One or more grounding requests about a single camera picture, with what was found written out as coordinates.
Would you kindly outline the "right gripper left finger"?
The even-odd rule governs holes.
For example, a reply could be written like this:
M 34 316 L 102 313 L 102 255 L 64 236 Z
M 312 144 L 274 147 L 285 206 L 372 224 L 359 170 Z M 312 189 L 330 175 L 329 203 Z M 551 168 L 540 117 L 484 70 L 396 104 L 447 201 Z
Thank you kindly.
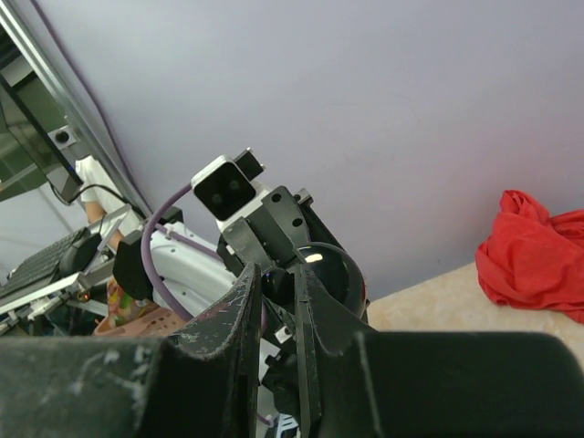
M 175 332 L 172 437 L 254 437 L 262 295 L 247 265 L 226 295 Z

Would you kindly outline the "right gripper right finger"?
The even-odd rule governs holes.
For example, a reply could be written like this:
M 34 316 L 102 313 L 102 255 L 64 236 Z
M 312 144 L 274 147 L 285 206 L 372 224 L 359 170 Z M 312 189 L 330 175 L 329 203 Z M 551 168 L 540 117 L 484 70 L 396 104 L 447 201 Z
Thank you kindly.
M 371 437 L 362 335 L 371 328 L 340 304 L 307 265 L 295 272 L 300 429 L 303 437 Z

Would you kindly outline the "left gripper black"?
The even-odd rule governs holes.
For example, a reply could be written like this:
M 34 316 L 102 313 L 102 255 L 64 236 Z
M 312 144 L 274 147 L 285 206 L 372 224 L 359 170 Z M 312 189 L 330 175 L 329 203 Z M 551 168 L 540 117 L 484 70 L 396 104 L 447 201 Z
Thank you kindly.
M 264 274 L 297 264 L 300 247 L 312 243 L 341 247 L 312 204 L 313 197 L 306 189 L 291 193 L 280 185 L 260 194 L 224 227 L 217 254 L 234 274 L 249 264 L 258 266 Z

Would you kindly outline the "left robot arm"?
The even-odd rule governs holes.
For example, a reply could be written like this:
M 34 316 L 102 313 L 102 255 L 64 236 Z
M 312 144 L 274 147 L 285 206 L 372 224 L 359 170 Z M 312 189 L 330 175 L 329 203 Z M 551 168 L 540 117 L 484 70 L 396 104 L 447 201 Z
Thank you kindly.
M 150 232 L 136 230 L 122 241 L 114 276 L 131 297 L 151 298 L 190 320 L 210 314 L 245 265 L 256 264 L 264 295 L 258 371 L 263 379 L 270 360 L 294 337 L 296 265 L 310 265 L 340 304 L 362 311 L 360 271 L 311 204 L 305 190 L 261 186 L 252 202 L 221 223 L 215 246 L 193 235 L 181 211 L 170 208 Z

